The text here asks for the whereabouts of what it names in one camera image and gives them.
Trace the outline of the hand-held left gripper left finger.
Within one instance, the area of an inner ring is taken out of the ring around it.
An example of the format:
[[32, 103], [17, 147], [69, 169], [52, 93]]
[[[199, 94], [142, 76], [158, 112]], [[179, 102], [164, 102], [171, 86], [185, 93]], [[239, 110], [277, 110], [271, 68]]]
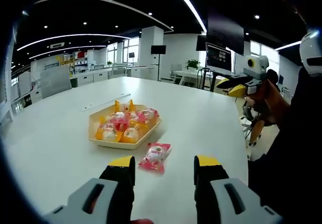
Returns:
[[46, 223], [131, 223], [135, 157], [110, 162], [99, 178], [72, 193], [67, 205], [43, 216]]

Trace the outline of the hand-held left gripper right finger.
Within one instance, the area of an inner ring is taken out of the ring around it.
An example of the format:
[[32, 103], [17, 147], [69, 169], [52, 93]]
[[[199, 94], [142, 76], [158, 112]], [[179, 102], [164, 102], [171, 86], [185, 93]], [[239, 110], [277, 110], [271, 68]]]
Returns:
[[213, 157], [194, 157], [197, 223], [283, 223], [245, 183], [230, 178]]

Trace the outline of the person's right hand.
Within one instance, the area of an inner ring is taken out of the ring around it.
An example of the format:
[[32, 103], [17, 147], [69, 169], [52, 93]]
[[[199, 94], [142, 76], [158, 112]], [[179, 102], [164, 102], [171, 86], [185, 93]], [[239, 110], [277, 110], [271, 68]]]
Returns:
[[269, 107], [276, 105], [279, 102], [279, 91], [269, 80], [265, 80], [257, 88], [256, 92], [248, 95], [251, 99], [265, 100]]

